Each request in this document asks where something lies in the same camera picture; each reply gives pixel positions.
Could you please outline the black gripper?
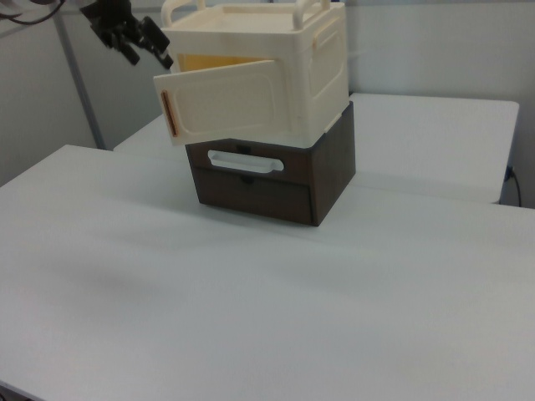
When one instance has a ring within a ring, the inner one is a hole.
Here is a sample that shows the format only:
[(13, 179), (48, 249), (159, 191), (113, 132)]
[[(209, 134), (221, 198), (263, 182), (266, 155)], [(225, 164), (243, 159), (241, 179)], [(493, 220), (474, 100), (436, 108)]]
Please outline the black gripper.
[(169, 38), (150, 17), (141, 20), (129, 16), (113, 18), (97, 16), (89, 18), (91, 28), (107, 47), (120, 48), (131, 65), (140, 61), (139, 54), (131, 47), (154, 49), (154, 55), (164, 69), (170, 69), (174, 61), (168, 54)]

